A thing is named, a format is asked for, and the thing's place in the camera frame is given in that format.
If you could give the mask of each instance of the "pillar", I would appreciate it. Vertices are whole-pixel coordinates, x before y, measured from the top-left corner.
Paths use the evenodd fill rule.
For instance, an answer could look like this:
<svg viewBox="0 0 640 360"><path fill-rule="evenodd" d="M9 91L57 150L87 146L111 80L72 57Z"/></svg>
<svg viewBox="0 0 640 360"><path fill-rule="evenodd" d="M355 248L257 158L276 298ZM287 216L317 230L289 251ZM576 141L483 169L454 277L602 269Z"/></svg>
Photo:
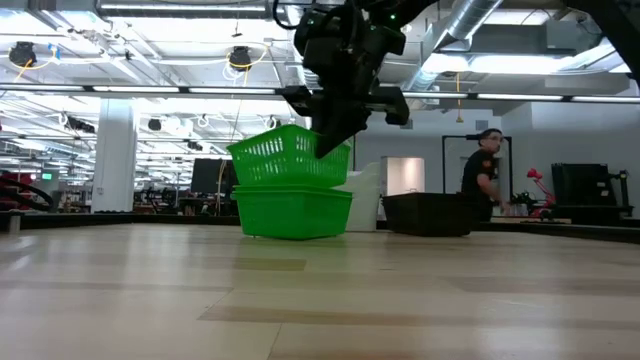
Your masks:
<svg viewBox="0 0 640 360"><path fill-rule="evenodd" d="M132 101L102 99L91 212L133 210L137 140Z"/></svg>

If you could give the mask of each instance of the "stacked baskets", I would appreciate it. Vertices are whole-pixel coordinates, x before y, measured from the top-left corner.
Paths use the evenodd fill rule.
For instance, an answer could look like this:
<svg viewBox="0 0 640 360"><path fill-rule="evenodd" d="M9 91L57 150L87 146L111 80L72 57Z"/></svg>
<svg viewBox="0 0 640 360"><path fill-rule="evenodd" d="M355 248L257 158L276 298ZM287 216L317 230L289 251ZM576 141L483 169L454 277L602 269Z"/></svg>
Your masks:
<svg viewBox="0 0 640 360"><path fill-rule="evenodd" d="M344 233L351 193L331 188L346 181L349 147L316 159L316 141L315 133L285 125L227 147L246 235L301 240Z"/></svg>

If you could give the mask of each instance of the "light wood floor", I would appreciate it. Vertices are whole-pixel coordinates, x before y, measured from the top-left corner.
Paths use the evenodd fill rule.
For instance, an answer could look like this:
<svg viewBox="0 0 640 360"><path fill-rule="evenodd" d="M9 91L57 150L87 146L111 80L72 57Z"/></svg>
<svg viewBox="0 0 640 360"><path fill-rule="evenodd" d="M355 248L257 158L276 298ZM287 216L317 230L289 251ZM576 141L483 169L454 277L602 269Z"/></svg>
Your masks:
<svg viewBox="0 0 640 360"><path fill-rule="evenodd" d="M0 238L0 359L637 360L640 246L22 232Z"/></svg>

